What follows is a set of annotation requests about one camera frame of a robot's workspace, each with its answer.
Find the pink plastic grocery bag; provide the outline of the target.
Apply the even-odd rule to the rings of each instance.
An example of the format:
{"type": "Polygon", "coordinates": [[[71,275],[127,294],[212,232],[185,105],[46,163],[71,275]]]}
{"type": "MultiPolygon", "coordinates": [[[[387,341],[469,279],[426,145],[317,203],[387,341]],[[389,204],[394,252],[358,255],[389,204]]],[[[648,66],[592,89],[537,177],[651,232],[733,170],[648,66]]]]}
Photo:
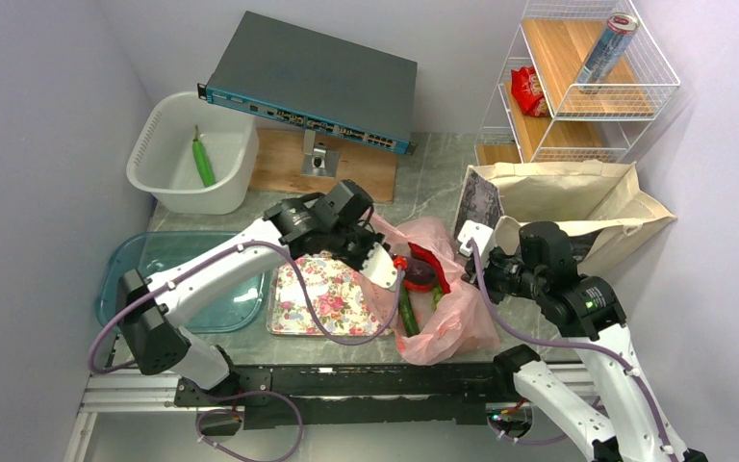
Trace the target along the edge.
{"type": "Polygon", "coordinates": [[[403,361],[430,366],[457,353],[500,345],[481,293],[461,279],[465,270],[455,261],[457,244],[442,221],[426,217],[393,226],[374,216],[370,223],[375,231],[385,235],[385,243],[394,254],[409,256],[410,244],[430,251],[441,264],[449,287],[438,302],[433,301],[431,294],[408,293],[420,333],[408,336],[400,317],[390,324],[403,361]]]}

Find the purple eggplant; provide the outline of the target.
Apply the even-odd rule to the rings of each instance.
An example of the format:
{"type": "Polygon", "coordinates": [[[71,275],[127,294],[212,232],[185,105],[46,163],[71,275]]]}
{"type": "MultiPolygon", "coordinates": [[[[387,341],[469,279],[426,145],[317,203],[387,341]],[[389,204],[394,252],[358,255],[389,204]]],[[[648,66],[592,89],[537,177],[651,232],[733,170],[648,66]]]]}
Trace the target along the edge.
{"type": "Polygon", "coordinates": [[[429,263],[412,257],[405,257],[404,260],[406,263],[405,283],[427,288],[431,288],[437,283],[437,272],[429,263]]]}

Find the green cucumber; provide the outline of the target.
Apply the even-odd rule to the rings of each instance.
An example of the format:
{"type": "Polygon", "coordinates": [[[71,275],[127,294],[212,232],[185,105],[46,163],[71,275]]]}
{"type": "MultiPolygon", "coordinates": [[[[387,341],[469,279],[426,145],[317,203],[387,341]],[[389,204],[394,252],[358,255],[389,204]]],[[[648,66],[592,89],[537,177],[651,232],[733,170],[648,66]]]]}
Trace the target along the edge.
{"type": "Polygon", "coordinates": [[[420,327],[415,316],[410,296],[407,289],[402,286],[398,297],[398,313],[403,324],[403,328],[407,337],[420,334],[420,327]]]}

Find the green pepper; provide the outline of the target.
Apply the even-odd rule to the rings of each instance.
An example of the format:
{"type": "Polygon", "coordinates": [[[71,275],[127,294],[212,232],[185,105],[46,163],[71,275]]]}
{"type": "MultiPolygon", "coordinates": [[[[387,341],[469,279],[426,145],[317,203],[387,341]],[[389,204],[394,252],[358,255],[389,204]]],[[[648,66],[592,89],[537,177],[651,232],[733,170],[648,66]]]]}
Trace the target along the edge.
{"type": "Polygon", "coordinates": [[[197,169],[199,178],[205,188],[212,187],[216,182],[210,158],[206,148],[200,139],[199,127],[194,126],[194,135],[191,143],[191,153],[197,169]]]}

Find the red pepper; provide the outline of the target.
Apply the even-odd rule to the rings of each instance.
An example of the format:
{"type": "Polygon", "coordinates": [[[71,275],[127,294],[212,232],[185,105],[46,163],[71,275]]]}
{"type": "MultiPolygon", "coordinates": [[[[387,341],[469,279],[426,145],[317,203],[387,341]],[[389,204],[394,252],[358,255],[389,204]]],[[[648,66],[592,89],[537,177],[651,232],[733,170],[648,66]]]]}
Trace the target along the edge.
{"type": "Polygon", "coordinates": [[[434,287],[439,287],[444,295],[449,294],[451,292],[450,285],[446,279],[446,273],[444,271],[444,268],[441,262],[439,261],[439,259],[437,258],[437,256],[431,250],[428,250],[421,245],[418,245],[415,243],[408,243],[408,246],[410,248],[410,254],[412,258],[423,260],[424,262],[429,263],[434,268],[434,270],[437,272],[438,281],[431,288],[427,288],[424,286],[410,285],[405,282],[404,282],[404,286],[409,291],[413,291],[416,293],[425,293],[433,289],[434,287]]]}

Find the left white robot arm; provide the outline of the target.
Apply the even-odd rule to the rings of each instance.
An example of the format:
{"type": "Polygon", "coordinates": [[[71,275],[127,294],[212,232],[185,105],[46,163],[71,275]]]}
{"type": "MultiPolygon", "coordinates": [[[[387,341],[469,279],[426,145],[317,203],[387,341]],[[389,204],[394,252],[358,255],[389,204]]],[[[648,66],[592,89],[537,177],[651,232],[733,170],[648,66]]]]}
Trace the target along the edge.
{"type": "Polygon", "coordinates": [[[136,269],[117,281],[116,325],[144,375],[175,372],[212,403],[230,401],[238,378],[229,355],[191,334],[186,325],[242,282],[303,256],[325,253],[374,285],[394,291],[402,269],[383,234],[369,224],[374,203],[351,180],[329,192],[284,199],[233,238],[149,276],[136,269]]]}

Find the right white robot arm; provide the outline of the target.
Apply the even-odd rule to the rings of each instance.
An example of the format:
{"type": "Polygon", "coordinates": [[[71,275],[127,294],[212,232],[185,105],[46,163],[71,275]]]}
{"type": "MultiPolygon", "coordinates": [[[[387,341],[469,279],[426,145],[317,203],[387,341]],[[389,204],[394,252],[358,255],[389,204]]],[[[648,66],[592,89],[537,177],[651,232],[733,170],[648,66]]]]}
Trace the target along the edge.
{"type": "Polygon", "coordinates": [[[662,411],[632,343],[624,308],[609,283],[579,272],[569,235],[552,221],[518,232],[519,254],[496,245],[493,228],[468,220],[458,236],[466,272],[492,319],[521,344],[494,359],[492,386],[504,399],[527,399],[563,431],[587,461],[704,461],[662,411]],[[496,306],[507,296],[535,303],[560,335],[544,340],[508,324],[496,306]],[[564,384],[536,346],[572,349],[604,407],[564,384]]]}

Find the floral rectangular tray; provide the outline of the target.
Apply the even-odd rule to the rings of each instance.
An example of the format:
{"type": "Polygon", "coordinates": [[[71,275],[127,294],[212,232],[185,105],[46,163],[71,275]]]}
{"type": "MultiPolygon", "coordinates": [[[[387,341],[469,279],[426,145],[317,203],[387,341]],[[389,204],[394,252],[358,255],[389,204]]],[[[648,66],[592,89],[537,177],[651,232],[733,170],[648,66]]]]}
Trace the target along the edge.
{"type": "MultiPolygon", "coordinates": [[[[335,336],[370,336],[383,320],[364,301],[359,273],[325,256],[296,261],[319,321],[335,336]]],[[[285,264],[273,273],[273,298],[268,307],[267,330],[273,335],[320,336],[293,268],[285,264]]]]}

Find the metal stand base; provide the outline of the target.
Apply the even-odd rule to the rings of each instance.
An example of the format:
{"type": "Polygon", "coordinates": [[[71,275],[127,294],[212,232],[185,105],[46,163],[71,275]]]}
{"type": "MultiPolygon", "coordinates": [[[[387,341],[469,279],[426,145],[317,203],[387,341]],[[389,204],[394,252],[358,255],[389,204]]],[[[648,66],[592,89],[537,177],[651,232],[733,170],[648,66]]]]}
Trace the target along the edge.
{"type": "Polygon", "coordinates": [[[340,162],[340,153],[318,142],[316,132],[304,131],[302,144],[301,174],[304,176],[335,178],[340,162]]]}

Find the wooden board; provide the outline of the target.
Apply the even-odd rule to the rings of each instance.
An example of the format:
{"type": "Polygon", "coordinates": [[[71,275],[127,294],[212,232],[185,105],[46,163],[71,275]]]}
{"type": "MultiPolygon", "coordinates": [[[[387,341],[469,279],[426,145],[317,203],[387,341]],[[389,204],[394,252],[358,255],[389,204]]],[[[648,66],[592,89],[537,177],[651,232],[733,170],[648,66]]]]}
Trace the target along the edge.
{"type": "Polygon", "coordinates": [[[352,180],[377,203],[392,203],[398,156],[358,142],[318,135],[317,141],[339,154],[333,177],[302,173],[303,133],[275,129],[257,130],[259,151],[249,188],[281,193],[326,193],[339,180],[352,180]]]}

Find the beige canvas tote bag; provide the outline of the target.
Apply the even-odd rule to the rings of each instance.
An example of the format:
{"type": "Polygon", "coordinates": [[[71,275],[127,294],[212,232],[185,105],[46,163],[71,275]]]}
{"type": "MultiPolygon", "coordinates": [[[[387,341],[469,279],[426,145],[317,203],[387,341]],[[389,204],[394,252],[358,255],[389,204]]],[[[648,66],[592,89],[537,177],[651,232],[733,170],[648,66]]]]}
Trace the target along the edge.
{"type": "Polygon", "coordinates": [[[553,221],[577,243],[579,271],[603,276],[675,219],[641,190],[633,164],[496,163],[468,167],[453,233],[474,221],[513,253],[523,225],[553,221]]]}

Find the red snack packet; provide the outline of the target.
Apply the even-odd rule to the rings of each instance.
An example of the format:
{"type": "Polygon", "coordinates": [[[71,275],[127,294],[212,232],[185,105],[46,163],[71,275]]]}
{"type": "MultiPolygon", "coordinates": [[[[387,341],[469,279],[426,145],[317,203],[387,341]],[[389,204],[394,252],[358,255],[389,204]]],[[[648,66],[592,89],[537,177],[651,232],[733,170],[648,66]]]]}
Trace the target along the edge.
{"type": "Polygon", "coordinates": [[[533,66],[523,66],[512,69],[511,95],[524,116],[549,116],[548,103],[539,76],[533,66]]]}

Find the white plastic basin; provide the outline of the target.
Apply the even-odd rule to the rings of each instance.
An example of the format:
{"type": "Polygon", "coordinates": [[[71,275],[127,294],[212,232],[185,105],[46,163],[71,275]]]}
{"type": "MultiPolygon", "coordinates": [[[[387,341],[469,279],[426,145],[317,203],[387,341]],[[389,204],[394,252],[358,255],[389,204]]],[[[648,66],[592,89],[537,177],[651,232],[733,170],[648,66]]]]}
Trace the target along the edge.
{"type": "Polygon", "coordinates": [[[178,92],[152,110],[126,175],[171,212],[225,215],[242,205],[258,150],[254,116],[209,104],[191,91],[178,92]],[[209,188],[203,186],[191,153],[195,125],[217,180],[209,188]]]}

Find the blue drink can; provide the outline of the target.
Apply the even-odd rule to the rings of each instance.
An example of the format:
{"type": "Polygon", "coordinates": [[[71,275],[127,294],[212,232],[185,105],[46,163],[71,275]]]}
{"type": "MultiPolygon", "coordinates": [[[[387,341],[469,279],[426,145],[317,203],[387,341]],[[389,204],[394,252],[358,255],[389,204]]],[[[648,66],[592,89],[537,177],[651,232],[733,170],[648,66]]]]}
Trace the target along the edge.
{"type": "Polygon", "coordinates": [[[592,50],[584,60],[575,83],[585,94],[601,89],[603,82],[623,56],[639,28],[639,20],[630,13],[612,13],[592,50]]]}

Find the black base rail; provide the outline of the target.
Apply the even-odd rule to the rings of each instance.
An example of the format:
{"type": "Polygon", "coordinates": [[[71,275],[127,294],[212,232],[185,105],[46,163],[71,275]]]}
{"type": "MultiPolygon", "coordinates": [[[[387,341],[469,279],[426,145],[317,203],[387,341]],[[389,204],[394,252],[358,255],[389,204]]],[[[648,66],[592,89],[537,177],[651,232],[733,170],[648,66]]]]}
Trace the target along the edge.
{"type": "Polygon", "coordinates": [[[379,424],[453,421],[484,424],[487,411],[518,401],[496,377],[490,362],[365,365],[238,366],[234,386],[201,395],[179,380],[178,408],[243,409],[246,429],[295,424],[293,411],[277,393],[299,409],[306,425],[379,424]]]}

